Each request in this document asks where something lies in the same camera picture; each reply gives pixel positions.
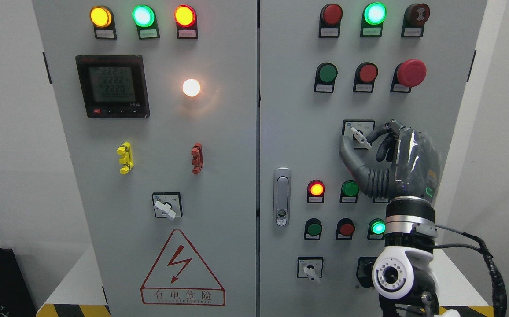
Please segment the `gray robotic hand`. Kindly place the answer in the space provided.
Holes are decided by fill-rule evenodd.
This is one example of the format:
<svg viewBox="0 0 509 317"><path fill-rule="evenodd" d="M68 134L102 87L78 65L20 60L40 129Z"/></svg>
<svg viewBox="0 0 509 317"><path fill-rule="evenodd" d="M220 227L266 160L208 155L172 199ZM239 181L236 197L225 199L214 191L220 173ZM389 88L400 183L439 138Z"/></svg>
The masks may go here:
<svg viewBox="0 0 509 317"><path fill-rule="evenodd" d="M442 170L440 156L428 134L404 126L397 120L373 130L367 142L387 137L379 145L377 161L391 163L389 169L370 169L351 147L352 136L339 139L339 156L359 185L361 192L374 199L401 196L419 197L432 203Z"/></svg>

